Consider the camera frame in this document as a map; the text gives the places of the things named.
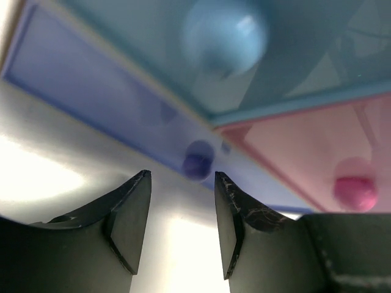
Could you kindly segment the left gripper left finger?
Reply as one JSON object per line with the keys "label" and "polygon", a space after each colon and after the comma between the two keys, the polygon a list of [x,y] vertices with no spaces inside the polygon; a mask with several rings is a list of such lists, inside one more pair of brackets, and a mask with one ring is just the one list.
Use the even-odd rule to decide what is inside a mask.
{"label": "left gripper left finger", "polygon": [[152,194],[143,170],[47,223],[1,219],[2,292],[129,292]]}

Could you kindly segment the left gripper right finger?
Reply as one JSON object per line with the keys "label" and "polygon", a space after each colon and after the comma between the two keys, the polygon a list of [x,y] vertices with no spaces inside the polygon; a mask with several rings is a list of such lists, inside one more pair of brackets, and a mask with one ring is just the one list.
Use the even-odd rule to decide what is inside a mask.
{"label": "left gripper right finger", "polygon": [[224,279],[231,292],[389,292],[389,214],[293,220],[216,172]]}

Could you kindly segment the pink drawer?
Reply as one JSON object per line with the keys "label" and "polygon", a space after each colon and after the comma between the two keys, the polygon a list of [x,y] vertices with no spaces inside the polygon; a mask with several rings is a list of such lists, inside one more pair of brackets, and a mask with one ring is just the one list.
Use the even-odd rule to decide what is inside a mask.
{"label": "pink drawer", "polygon": [[217,130],[320,211],[390,211],[390,94]]}

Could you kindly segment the light blue small drawer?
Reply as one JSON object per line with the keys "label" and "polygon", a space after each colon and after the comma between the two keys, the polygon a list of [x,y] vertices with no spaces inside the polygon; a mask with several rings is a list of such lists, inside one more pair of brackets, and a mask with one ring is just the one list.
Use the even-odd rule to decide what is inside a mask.
{"label": "light blue small drawer", "polygon": [[217,125],[390,91],[389,1],[61,6]]}

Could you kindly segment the purple-blue wide drawer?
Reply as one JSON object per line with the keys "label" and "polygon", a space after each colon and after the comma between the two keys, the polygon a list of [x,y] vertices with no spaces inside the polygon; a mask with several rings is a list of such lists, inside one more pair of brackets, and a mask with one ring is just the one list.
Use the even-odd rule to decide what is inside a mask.
{"label": "purple-blue wide drawer", "polygon": [[280,211],[311,207],[213,131],[76,32],[39,1],[25,3],[2,77],[188,180],[214,187],[225,172],[245,192]]}

